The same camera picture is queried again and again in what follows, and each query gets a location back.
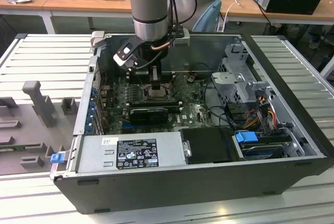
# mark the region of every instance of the desk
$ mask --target desk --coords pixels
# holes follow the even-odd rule
[[[229,11],[229,21],[264,22],[266,19],[253,0],[238,0],[241,6]],[[225,15],[234,0],[222,0]],[[0,1],[0,14],[38,15],[43,18],[48,33],[56,33],[53,16],[131,18],[130,0],[32,0],[31,3],[12,5]],[[272,23],[300,23],[312,25],[334,24],[334,0],[321,0],[313,15],[266,14]]]

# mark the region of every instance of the blue latch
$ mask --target blue latch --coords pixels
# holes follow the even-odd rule
[[[240,142],[258,142],[258,138],[255,134],[255,132],[239,132],[235,135],[236,140],[238,143]]]
[[[98,90],[95,87],[92,87],[91,92],[92,92],[92,95],[94,96],[98,94]]]
[[[95,108],[95,103],[93,101],[89,101],[89,107],[90,108]]]
[[[65,163],[65,153],[52,154],[50,162],[54,163]]]

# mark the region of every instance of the power supply label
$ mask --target power supply label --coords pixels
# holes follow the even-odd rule
[[[159,166],[156,139],[120,140],[117,142],[118,169],[152,168]]]

